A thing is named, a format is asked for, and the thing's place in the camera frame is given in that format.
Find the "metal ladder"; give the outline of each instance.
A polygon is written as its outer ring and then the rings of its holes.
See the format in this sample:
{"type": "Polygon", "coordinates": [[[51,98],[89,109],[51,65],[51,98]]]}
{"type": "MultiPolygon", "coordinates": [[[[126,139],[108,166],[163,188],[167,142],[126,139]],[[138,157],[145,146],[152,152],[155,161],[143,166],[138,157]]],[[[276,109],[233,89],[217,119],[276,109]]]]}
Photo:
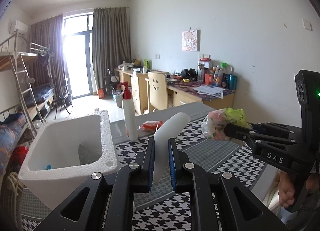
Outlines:
{"type": "Polygon", "coordinates": [[[22,55],[20,55],[19,52],[14,51],[14,57],[13,58],[15,60],[15,65],[13,64],[11,55],[9,54],[10,65],[11,65],[11,69],[14,72],[14,75],[15,75],[15,81],[16,81],[16,86],[17,86],[17,91],[18,91],[18,96],[19,96],[19,99],[20,99],[20,103],[22,105],[22,109],[23,109],[24,114],[27,116],[27,122],[29,124],[29,128],[31,130],[31,134],[32,134],[33,138],[35,138],[36,135],[37,135],[37,130],[36,130],[36,127],[34,126],[34,124],[32,122],[32,119],[31,119],[31,117],[30,117],[30,115],[28,113],[26,102],[25,102],[25,100],[23,98],[23,95],[25,93],[30,92],[31,98],[33,100],[33,104],[36,107],[36,111],[37,111],[37,114],[38,114],[41,122],[43,123],[44,120],[43,120],[43,118],[42,118],[42,116],[40,114],[39,108],[38,108],[36,100],[35,100],[35,96],[33,95],[33,91],[32,91],[31,84],[30,84],[30,80],[28,80],[28,79],[31,79],[31,78],[28,75],[28,71],[27,71],[26,65],[25,65],[25,63],[23,61],[22,55]],[[23,70],[17,71],[18,70],[18,58],[19,58],[19,56],[21,58],[21,64],[22,64],[23,70]],[[20,74],[20,73],[25,73],[26,74],[26,82],[25,83],[27,85],[27,90],[25,90],[25,91],[21,90],[20,82],[19,82],[19,79],[18,79],[18,74],[20,74]]]}

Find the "human hand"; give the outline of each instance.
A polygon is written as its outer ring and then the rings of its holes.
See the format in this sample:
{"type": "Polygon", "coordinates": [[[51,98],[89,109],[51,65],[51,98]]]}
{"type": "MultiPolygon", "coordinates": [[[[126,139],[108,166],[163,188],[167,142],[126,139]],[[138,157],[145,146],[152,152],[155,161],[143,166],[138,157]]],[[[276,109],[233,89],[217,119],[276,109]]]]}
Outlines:
{"type": "MultiPolygon", "coordinates": [[[[292,205],[294,203],[294,186],[291,182],[289,174],[281,171],[280,172],[280,182],[279,182],[279,204],[284,208],[292,205]]],[[[311,173],[306,181],[307,190],[315,190],[319,188],[317,174],[311,173]]]]}

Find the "paper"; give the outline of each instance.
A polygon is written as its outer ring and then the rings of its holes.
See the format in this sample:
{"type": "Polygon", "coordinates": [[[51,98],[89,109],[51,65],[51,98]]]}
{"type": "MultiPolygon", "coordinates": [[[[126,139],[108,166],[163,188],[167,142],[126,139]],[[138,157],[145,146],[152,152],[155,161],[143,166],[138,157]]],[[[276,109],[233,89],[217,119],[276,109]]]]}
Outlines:
{"type": "Polygon", "coordinates": [[[207,94],[223,99],[223,88],[211,85],[202,85],[194,88],[199,94],[207,94]]]}

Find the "white wall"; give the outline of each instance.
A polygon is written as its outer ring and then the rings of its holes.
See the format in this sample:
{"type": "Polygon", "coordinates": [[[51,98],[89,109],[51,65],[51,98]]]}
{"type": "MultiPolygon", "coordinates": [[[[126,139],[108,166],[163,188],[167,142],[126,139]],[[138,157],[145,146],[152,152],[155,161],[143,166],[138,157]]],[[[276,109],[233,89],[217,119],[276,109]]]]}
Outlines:
{"type": "Polygon", "coordinates": [[[235,67],[233,107],[249,121],[301,125],[294,74],[320,71],[320,18],[308,0],[132,0],[130,9],[132,58],[180,72],[210,54],[235,67]],[[181,51],[189,27],[201,30],[200,52],[181,51]]]}
{"type": "MultiPolygon", "coordinates": [[[[23,22],[24,24],[30,24],[30,16],[23,10],[21,10],[17,5],[12,3],[0,20],[0,42],[3,42],[11,36],[9,34],[10,24],[16,19],[23,22]]],[[[11,39],[9,42],[9,51],[13,50],[13,46],[14,39],[11,39]]],[[[22,38],[18,38],[17,50],[26,51],[26,49],[26,42],[22,38]]],[[[12,71],[7,70],[0,72],[0,111],[3,111],[18,103],[19,98],[12,71]]]]}
{"type": "Polygon", "coordinates": [[[128,7],[127,0],[96,0],[90,2],[81,2],[65,6],[58,6],[54,10],[44,11],[31,19],[31,24],[37,23],[60,14],[64,16],[91,12],[94,8],[128,7]]]}

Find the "headphones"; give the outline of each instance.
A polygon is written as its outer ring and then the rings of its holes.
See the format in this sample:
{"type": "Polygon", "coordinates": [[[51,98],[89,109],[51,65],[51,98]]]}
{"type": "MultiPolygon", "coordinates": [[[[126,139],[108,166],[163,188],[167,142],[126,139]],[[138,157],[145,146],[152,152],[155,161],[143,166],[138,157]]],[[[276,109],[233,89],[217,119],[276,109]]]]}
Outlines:
{"type": "Polygon", "coordinates": [[[195,78],[197,76],[196,74],[196,70],[194,68],[190,68],[189,70],[188,69],[183,69],[181,71],[181,78],[184,79],[184,78],[195,78]]]}

